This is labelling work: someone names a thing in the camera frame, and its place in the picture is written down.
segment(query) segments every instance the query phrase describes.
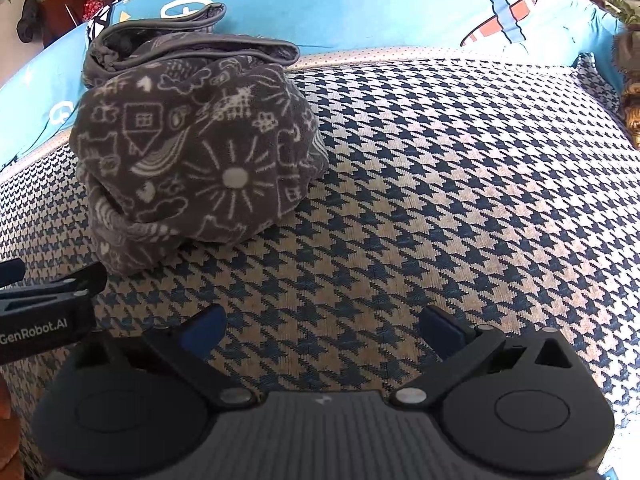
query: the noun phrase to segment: blue bedspread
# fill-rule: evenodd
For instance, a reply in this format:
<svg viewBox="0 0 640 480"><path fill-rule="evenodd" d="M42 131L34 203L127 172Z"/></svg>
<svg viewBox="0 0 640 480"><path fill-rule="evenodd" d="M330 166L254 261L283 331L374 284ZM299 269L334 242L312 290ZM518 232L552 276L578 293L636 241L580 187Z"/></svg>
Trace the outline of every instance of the blue bedspread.
<svg viewBox="0 0 640 480"><path fill-rule="evenodd" d="M622 24L587 0L121 0L33 59L0 90L0 168L73 123L92 35L109 23L178 16L208 2L228 11L216 29L289 40L303 54L377 46L462 47L572 65L593 52L620 90L611 63Z"/></svg>

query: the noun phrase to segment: red floral cloth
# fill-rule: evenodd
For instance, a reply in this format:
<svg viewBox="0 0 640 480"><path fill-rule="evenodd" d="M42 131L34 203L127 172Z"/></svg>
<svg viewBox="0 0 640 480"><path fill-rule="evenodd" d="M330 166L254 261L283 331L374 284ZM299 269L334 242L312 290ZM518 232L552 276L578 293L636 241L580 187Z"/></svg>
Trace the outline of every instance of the red floral cloth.
<svg viewBox="0 0 640 480"><path fill-rule="evenodd" d="M102 0L84 0L84 13L82 14L82 21L88 22L96 12L104 7Z"/></svg>

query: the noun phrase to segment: black and white houndstooth cover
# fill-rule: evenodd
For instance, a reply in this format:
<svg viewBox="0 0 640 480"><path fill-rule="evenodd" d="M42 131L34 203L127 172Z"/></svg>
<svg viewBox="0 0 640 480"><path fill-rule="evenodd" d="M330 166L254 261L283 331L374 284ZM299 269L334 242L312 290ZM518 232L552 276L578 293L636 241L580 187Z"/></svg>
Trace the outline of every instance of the black and white houndstooth cover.
<svg viewBox="0 0 640 480"><path fill-rule="evenodd" d="M429 353L415 323L433 301L508 333L558 327L619 428L636 418L640 153L591 58L571 69L443 57L290 77L318 114L327 175L252 240L192 244L165 267L112 277L97 298L103 327L137 333L219 303L228 329L211 363L245 384L389 390ZM62 148L0 184L0 259L21 256L30 282L95 258L74 166ZM3 370L27 422L64 355Z"/></svg>

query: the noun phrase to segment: gray fleece blanket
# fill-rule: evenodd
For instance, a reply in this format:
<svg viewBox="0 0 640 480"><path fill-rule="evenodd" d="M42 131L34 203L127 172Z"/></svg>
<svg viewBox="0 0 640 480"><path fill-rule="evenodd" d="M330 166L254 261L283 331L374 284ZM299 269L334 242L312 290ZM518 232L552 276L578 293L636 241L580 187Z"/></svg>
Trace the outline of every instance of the gray fleece blanket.
<svg viewBox="0 0 640 480"><path fill-rule="evenodd" d="M283 69L298 48L206 32L223 13L121 23L89 47L69 145L112 272L153 267L186 238L250 238L327 169L318 119Z"/></svg>

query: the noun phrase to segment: houndstooth fabric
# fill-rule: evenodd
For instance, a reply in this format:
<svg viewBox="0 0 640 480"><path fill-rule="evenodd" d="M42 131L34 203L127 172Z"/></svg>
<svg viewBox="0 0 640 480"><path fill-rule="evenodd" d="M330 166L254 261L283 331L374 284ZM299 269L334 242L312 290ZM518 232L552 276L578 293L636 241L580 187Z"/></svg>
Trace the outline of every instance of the houndstooth fabric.
<svg viewBox="0 0 640 480"><path fill-rule="evenodd" d="M640 153L592 59L574 70L430 59L291 74L330 169L294 214L234 248L191 244L112 276L116 335L221 304L213 366L262 390L390 390L430 351L429 301L508 333L562 330L625 426L639 405ZM28 282L93 261L67 148L0 185L0 258ZM66 351L4 368L25 419Z"/></svg>

